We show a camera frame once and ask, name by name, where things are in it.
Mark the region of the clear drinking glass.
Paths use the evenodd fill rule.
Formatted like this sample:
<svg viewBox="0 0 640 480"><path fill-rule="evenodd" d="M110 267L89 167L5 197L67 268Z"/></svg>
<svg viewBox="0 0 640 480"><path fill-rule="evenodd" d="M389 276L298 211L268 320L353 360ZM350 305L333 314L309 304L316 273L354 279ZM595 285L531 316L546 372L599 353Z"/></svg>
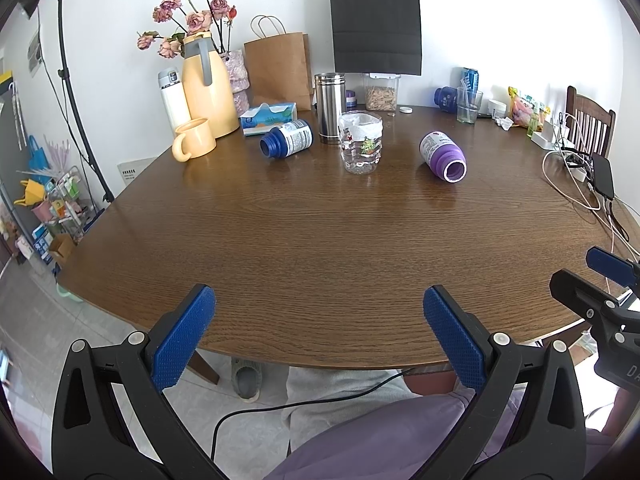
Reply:
<svg viewBox="0 0 640 480"><path fill-rule="evenodd" d="M474 125L480 114L483 92L471 91L462 86L457 88L457 121L462 124Z"/></svg>

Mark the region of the clear container with nuts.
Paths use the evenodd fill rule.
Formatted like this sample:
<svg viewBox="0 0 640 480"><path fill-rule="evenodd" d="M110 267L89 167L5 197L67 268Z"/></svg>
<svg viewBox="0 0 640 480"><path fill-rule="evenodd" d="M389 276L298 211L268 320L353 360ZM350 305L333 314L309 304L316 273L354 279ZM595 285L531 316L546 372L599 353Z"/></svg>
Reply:
<svg viewBox="0 0 640 480"><path fill-rule="evenodd" d="M400 75L367 73L364 76L366 109L372 112L393 112L396 110Z"/></svg>

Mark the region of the yellow thermos jug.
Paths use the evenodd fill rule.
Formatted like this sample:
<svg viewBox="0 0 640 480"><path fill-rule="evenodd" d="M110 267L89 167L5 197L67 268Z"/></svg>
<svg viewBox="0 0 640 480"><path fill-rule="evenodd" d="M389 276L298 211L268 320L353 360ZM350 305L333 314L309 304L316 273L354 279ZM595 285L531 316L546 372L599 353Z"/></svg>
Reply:
<svg viewBox="0 0 640 480"><path fill-rule="evenodd" d="M183 43L182 85L191 118L206 118L215 139L240 128L227 67L210 32L187 36Z"/></svg>

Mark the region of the white thermos bottle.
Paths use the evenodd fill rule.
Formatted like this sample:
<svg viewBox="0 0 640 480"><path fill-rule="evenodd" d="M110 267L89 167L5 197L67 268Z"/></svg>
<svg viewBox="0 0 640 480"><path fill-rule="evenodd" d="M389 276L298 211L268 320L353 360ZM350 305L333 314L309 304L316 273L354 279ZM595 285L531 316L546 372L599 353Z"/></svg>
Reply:
<svg viewBox="0 0 640 480"><path fill-rule="evenodd" d="M175 131L191 120L179 72L175 67L166 68L158 73L157 80L171 130Z"/></svg>

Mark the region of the blue packet behind glass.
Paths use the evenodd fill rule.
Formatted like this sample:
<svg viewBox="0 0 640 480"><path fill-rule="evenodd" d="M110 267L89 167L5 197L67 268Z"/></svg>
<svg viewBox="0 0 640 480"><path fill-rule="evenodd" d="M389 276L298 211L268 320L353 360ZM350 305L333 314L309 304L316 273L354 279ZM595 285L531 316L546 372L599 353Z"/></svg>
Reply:
<svg viewBox="0 0 640 480"><path fill-rule="evenodd" d="M466 90L475 93L480 88L480 73L474 68L462 67L461 81Z"/></svg>

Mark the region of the cluttered storage rack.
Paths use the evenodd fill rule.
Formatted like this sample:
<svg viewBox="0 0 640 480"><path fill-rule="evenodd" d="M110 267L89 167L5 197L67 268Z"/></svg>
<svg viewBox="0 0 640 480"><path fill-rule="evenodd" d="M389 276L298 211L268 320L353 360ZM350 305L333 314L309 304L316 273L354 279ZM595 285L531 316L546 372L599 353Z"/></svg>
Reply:
<svg viewBox="0 0 640 480"><path fill-rule="evenodd" d="M102 209L84 170L67 163L68 146L23 136L1 149L1 229L26 259L58 273Z"/></svg>

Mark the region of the pink dried flowers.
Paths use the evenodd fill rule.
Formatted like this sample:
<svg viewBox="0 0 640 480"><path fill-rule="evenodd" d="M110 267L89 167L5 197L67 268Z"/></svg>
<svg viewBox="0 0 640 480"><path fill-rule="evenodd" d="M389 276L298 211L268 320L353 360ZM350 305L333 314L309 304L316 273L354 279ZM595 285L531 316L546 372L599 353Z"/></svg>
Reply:
<svg viewBox="0 0 640 480"><path fill-rule="evenodd" d="M162 0L153 9L152 20L155 24L174 25L170 35L157 30L139 32L137 48L150 50L158 44L157 54L162 58L186 56L186 40L198 39L209 34L213 39L214 51L227 61L231 51L231 32L233 22L238 15L236 6L227 0Z"/></svg>

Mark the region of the grey slipper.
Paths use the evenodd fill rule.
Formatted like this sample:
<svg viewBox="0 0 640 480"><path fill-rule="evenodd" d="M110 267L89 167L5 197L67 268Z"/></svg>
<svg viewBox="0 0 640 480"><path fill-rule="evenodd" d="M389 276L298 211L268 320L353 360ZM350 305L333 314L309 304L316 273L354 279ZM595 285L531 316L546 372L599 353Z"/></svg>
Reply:
<svg viewBox="0 0 640 480"><path fill-rule="evenodd" d="M232 358L231 382L234 392L240 399L247 403L255 402L262 388L262 364Z"/></svg>

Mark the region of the clear plastic cup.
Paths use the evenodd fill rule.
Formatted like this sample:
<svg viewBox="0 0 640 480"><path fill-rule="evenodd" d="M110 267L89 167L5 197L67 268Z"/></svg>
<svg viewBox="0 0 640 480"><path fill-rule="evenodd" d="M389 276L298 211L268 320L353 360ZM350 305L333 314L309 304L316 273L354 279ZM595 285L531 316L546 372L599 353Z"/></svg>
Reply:
<svg viewBox="0 0 640 480"><path fill-rule="evenodd" d="M369 112L348 112L338 118L338 140L345 169L351 174L370 174L382 152L383 122Z"/></svg>

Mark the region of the wooden chair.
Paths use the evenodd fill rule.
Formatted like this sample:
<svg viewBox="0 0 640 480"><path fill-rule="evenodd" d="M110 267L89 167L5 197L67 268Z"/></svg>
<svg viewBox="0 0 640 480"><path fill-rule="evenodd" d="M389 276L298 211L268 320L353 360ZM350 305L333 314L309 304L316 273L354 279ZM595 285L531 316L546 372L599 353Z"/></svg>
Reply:
<svg viewBox="0 0 640 480"><path fill-rule="evenodd" d="M580 152L608 158L614 136L616 114L596 101L579 94L575 87L566 92L565 118L567 139Z"/></svg>

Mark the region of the dark blue bottle lying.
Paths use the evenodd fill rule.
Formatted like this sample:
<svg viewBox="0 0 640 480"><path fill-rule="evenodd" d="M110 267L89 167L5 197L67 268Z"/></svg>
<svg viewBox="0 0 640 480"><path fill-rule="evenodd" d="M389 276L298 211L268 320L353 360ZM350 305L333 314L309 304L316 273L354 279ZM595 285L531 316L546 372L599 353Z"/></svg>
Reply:
<svg viewBox="0 0 640 480"><path fill-rule="evenodd" d="M458 107L458 90L452 87L440 87L434 92L434 103L443 112L456 114Z"/></svg>

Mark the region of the brown paper bag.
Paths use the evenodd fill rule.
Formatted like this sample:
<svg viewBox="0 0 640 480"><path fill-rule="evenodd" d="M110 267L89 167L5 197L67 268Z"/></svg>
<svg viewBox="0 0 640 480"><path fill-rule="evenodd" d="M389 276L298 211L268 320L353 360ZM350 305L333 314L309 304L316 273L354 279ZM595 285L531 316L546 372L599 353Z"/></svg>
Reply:
<svg viewBox="0 0 640 480"><path fill-rule="evenodd" d="M257 39L244 44L244 60L252 104L289 102L309 112L314 88L308 35L287 32L273 15L254 16L250 29Z"/></svg>

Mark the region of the stainless steel tumbler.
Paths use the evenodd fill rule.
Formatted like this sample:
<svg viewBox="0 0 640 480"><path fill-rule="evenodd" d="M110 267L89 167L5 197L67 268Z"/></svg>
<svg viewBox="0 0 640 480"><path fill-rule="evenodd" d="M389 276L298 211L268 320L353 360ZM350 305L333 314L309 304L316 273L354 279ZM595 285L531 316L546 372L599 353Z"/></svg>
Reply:
<svg viewBox="0 0 640 480"><path fill-rule="evenodd" d="M320 140L327 144L338 143L338 120L346 112L345 75L315 74L314 91Z"/></svg>

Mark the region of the small purple white jar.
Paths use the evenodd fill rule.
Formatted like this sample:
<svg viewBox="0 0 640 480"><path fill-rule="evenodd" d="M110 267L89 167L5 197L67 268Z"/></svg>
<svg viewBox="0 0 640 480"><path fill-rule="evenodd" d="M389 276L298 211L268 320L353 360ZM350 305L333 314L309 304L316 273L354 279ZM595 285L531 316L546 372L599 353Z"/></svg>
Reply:
<svg viewBox="0 0 640 480"><path fill-rule="evenodd" d="M346 110L356 110L358 106L356 93L352 90L345 91L345 105Z"/></svg>

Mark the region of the purple supplement bottle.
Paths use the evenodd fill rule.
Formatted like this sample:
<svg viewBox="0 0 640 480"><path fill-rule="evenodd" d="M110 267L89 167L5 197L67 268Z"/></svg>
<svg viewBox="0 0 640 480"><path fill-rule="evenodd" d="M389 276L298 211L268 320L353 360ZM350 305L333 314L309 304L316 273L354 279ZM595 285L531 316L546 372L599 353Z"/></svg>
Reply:
<svg viewBox="0 0 640 480"><path fill-rule="evenodd" d="M427 133L419 144L419 152L431 172L447 183L458 183L466 175L466 159L462 149L442 131Z"/></svg>

